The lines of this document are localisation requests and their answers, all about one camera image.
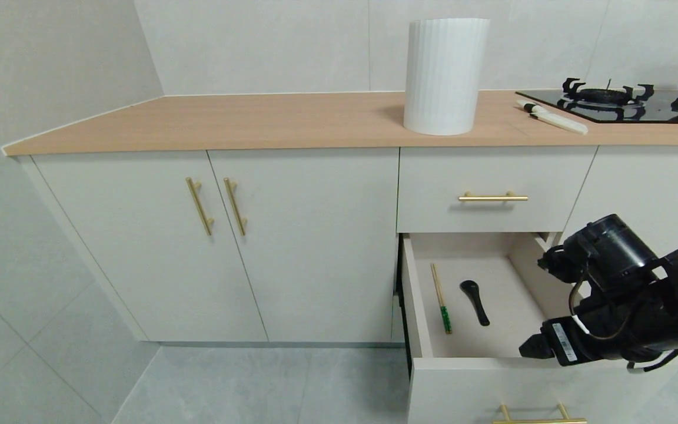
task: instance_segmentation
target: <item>black spoon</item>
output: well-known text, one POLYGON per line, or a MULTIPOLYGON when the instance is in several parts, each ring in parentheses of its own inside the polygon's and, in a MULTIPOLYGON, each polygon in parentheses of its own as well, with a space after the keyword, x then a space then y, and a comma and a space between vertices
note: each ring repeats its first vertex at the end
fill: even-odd
POLYGON ((473 301, 473 306, 476 307, 476 314, 478 314, 478 320, 483 327, 490 325, 490 321, 485 314, 485 309, 483 309, 483 303, 480 300, 480 288, 478 283, 473 280, 462 281, 460 283, 460 289, 473 301))

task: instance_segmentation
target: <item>gas stove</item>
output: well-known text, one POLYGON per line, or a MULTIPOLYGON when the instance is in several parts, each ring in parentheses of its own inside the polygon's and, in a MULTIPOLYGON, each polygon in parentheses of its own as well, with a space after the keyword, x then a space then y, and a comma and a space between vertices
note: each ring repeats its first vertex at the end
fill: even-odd
POLYGON ((567 78, 562 90, 525 90, 517 94, 599 123, 678 124, 678 91, 657 90, 652 84, 622 89, 582 88, 579 78, 567 78))

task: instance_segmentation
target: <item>gold cabinet handle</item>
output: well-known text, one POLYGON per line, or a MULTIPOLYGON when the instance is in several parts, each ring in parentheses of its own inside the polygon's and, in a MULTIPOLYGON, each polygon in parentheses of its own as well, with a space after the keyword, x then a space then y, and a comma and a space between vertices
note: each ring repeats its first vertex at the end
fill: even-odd
POLYGON ((190 188, 190 194, 193 196, 193 202, 195 203, 195 208, 198 210, 200 222, 202 222, 202 226, 205 228, 205 233, 210 236, 212 234, 211 226, 213 225, 213 218, 205 216, 205 210, 202 209, 202 205, 200 204, 197 191, 200 189, 201 183, 193 183, 193 179, 190 177, 185 178, 185 181, 188 182, 188 188, 190 188))
POLYGON ((227 186, 229 202, 232 204, 234 218, 237 219, 237 226, 240 228, 240 234, 245 237, 245 225, 247 225, 247 218, 240 217, 240 209, 237 207, 237 200, 234 198, 234 191, 237 190, 237 183, 229 180, 228 178, 224 178, 224 185, 227 186))
POLYGON ((563 418, 523 419, 522 421, 512 421, 511 416, 509 416, 509 410, 506 409, 506 405, 501 405, 501 413, 504 414, 504 420, 494 420, 493 424, 587 424, 587 419, 570 418, 570 414, 567 413, 567 408, 565 408, 562 403, 559 403, 558 408, 563 418))
POLYGON ((460 201, 528 201, 527 196, 517 196, 513 191, 506 191, 506 196, 473 196, 473 193, 465 193, 460 196, 460 201))

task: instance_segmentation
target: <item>white ribbed vase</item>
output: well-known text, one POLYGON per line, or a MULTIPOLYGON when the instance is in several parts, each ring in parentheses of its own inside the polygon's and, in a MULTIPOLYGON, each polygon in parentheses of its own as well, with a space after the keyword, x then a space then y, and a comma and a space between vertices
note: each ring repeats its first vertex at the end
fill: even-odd
POLYGON ((410 24, 404 126, 437 136, 473 129, 489 19, 410 24))

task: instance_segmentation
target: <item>label sticker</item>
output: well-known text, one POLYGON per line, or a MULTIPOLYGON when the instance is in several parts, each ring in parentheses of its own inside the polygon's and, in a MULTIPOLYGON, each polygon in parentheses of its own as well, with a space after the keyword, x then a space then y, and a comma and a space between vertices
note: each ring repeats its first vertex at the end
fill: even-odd
POLYGON ((554 331, 556 332, 556 337, 564 349, 564 354, 567 355, 567 360, 569 360, 569 362, 575 362, 575 360, 577 360, 577 355, 575 355, 574 349, 572 349, 572 344, 570 344, 570 340, 567 338, 567 333, 564 332, 561 324, 554 323, 553 326, 554 331))

